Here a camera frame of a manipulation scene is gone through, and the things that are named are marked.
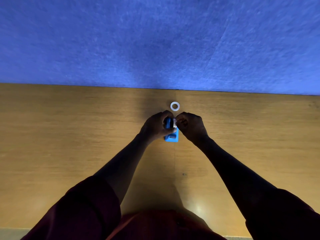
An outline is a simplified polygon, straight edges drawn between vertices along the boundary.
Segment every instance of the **wood grain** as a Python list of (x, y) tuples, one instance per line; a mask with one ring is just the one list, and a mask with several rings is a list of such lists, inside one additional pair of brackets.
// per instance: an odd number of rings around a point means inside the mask
[[(210, 136), (320, 212), (320, 97), (0, 84), (0, 227), (30, 228), (152, 114), (178, 101)], [(184, 206), (217, 233), (249, 236), (214, 167), (184, 136), (144, 154), (123, 213)]]

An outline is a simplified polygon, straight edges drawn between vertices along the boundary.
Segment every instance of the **blue wall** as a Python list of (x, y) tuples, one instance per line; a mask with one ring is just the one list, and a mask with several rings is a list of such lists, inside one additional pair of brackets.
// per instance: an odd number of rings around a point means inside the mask
[(320, 95), (320, 0), (0, 0), (0, 82)]

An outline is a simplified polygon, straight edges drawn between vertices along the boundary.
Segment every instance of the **white ring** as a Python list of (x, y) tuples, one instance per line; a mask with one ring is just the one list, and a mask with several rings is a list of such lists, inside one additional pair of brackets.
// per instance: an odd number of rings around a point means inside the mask
[[(172, 105), (176, 104), (178, 107), (177, 108), (173, 108)], [(178, 102), (172, 102), (170, 105), (170, 108), (172, 111), (178, 111), (180, 109), (180, 104)]]

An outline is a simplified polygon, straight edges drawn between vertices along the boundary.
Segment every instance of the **dark red sleeve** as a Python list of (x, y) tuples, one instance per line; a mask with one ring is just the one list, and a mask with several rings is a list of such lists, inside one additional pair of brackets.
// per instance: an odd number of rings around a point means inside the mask
[(254, 240), (317, 239), (320, 215), (290, 192), (271, 191), (246, 226)]
[(91, 176), (71, 188), (22, 240), (106, 239), (120, 218), (113, 189)]

